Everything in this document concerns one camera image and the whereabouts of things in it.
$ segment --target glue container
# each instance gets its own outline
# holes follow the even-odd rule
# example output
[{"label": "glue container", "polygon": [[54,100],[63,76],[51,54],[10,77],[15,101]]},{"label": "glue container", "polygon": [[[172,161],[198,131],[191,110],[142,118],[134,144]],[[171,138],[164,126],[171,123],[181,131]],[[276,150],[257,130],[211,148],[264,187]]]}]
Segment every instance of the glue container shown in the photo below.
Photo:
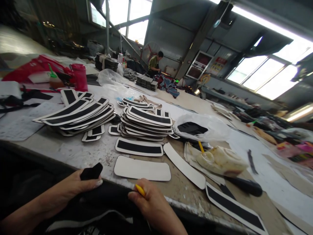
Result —
[{"label": "glue container", "polygon": [[86,68],[82,64],[71,64],[75,76],[75,90],[78,91],[88,91]]},{"label": "glue container", "polygon": [[49,83],[50,83],[50,87],[52,87],[53,89],[58,89],[58,88],[62,88],[64,87],[63,82],[59,79],[58,75],[56,75],[53,71],[52,68],[49,65],[50,71],[51,73],[48,73],[50,75],[50,79],[49,79]]}]

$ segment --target white paper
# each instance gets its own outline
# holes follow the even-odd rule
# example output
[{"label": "white paper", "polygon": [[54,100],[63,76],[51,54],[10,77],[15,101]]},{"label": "white paper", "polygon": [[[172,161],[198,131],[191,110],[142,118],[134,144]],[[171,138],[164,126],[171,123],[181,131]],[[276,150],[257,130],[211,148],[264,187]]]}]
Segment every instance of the white paper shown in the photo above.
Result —
[{"label": "white paper", "polygon": [[33,122],[38,118],[62,109],[64,106],[50,102],[44,102],[36,108],[33,108],[27,114],[20,116],[8,125],[0,129],[0,140],[6,141],[24,141],[36,133],[43,124]]}]

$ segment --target man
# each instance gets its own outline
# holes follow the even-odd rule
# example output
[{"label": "man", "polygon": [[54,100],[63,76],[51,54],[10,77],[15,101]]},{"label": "man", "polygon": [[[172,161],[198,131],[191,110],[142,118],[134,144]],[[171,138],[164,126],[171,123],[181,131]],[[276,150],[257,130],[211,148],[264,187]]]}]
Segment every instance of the man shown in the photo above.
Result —
[{"label": "man", "polygon": [[152,78],[157,75],[161,69],[159,68],[159,61],[163,58],[163,52],[159,51],[157,55],[151,58],[149,62],[149,69],[147,74]]}]

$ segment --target metal column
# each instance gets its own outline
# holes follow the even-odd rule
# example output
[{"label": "metal column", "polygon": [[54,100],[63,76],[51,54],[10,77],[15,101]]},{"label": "metal column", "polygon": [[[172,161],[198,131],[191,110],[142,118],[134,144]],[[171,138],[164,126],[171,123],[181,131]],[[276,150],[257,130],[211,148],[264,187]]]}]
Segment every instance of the metal column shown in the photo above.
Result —
[{"label": "metal column", "polygon": [[206,38],[210,28],[213,26],[213,24],[216,22],[217,17],[219,15],[222,15],[222,13],[224,12],[226,8],[226,5],[224,5],[222,3],[222,1],[215,7],[210,7],[208,9],[208,12],[202,22],[202,24],[200,25],[198,32],[196,33],[193,42],[191,43],[190,49],[187,52],[184,61],[182,63],[182,65],[180,66],[177,75],[176,75],[176,79],[181,79],[187,72],[190,64],[188,63],[188,61],[192,61],[194,59],[194,57],[196,56],[196,54],[198,53],[200,46],[202,44],[202,42],[204,41],[204,39]]},{"label": "metal column", "polygon": [[110,53],[110,40],[109,40],[109,35],[110,35],[110,7],[109,7],[109,0],[105,0],[105,16],[106,16],[106,23],[107,23],[107,55]]}]

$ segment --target plastic bag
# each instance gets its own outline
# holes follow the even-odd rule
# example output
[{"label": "plastic bag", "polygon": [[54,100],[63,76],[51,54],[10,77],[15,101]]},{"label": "plastic bag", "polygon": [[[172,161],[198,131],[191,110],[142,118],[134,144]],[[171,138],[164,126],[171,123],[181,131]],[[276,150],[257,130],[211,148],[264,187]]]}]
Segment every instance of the plastic bag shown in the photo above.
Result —
[{"label": "plastic bag", "polygon": [[[191,135],[186,132],[180,132],[178,126],[186,122],[196,123],[202,127],[207,128],[208,131],[198,135]],[[180,116],[174,123],[173,130],[177,135],[182,137],[204,142],[209,142],[211,140],[227,140],[231,132],[231,129],[217,117],[197,113],[190,113]]]},{"label": "plastic bag", "polygon": [[140,93],[128,86],[128,80],[111,69],[104,69],[98,74],[97,82],[105,90],[107,96],[114,97],[117,101],[123,98],[138,99]]},{"label": "plastic bag", "polygon": [[289,128],[282,132],[291,133],[299,136],[301,140],[313,142],[313,132],[302,128]]}]

